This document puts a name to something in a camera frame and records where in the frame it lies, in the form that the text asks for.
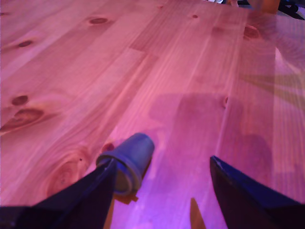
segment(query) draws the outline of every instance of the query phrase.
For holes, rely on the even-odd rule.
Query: wood grain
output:
[[[201,0],[21,5],[1,2],[2,205],[57,193],[136,132],[156,149],[105,228],[226,228],[211,155],[305,201],[303,21]]]

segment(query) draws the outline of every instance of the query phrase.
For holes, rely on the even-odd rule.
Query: wooden table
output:
[[[225,228],[211,155],[305,202],[304,21],[201,0],[1,12],[2,205],[62,190],[136,132],[156,150],[112,229]]]

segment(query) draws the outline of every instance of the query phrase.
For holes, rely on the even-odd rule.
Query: small cup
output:
[[[153,141],[145,134],[136,133],[112,151],[102,153],[96,165],[102,165],[107,158],[117,161],[115,193],[126,196],[139,190],[142,177],[154,151]]]

